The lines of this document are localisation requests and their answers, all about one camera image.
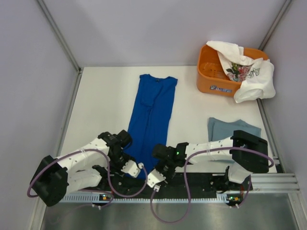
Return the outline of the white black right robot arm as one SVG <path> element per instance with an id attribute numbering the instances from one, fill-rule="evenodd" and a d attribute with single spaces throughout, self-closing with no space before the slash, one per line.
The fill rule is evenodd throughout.
<path id="1" fill-rule="evenodd" d="M 176 147 L 157 144 L 152 156 L 159 161 L 148 174 L 147 185 L 158 191 L 162 182 L 168 183 L 176 173 L 176 168 L 187 168 L 209 161 L 229 161 L 224 184 L 234 190 L 253 173 L 268 173 L 273 160 L 268 156 L 268 142 L 243 130 L 235 130 L 233 135 L 222 140 L 202 144 L 183 142 Z"/>

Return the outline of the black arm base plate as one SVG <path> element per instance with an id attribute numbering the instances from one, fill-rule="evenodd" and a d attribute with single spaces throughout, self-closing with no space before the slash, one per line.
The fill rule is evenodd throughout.
<path id="1" fill-rule="evenodd" d="M 249 186 L 249 179 L 246 178 L 242 184 L 228 182 L 225 175 L 213 175 L 212 173 L 187 173 L 190 195 L 192 199 L 196 198 L 215 198 L 217 193 L 234 191 L 236 194 L 243 194 Z M 132 178 L 131 176 L 120 176 L 111 174 L 110 187 L 107 179 L 102 181 L 96 187 L 87 187 L 82 191 L 90 192 L 111 192 L 115 198 L 120 198 L 118 193 L 130 196 L 141 190 L 144 185 L 144 178 Z M 155 199 L 187 199 L 188 194 L 182 172 L 176 173 L 168 184 L 162 183 L 159 192 L 155 193 Z"/>

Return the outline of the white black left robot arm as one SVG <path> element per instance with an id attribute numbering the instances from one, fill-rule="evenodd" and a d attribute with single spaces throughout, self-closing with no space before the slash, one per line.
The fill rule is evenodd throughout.
<path id="1" fill-rule="evenodd" d="M 87 145 L 56 158 L 42 159 L 31 182 L 34 190 L 48 206 L 59 203 L 64 196 L 96 187 L 107 188 L 111 169 L 136 178 L 140 169 L 135 159 L 124 152 L 132 143 L 131 136 L 122 130 L 118 134 L 103 132 Z"/>

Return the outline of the blue printed t shirt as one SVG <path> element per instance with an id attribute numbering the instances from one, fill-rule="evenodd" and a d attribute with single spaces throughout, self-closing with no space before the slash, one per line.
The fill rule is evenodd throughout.
<path id="1" fill-rule="evenodd" d="M 157 144 L 166 144 L 169 122 L 178 80 L 174 77 L 156 78 L 140 75 L 128 133 L 132 144 L 126 153 L 143 163 L 149 173 L 158 160 L 152 156 Z"/>

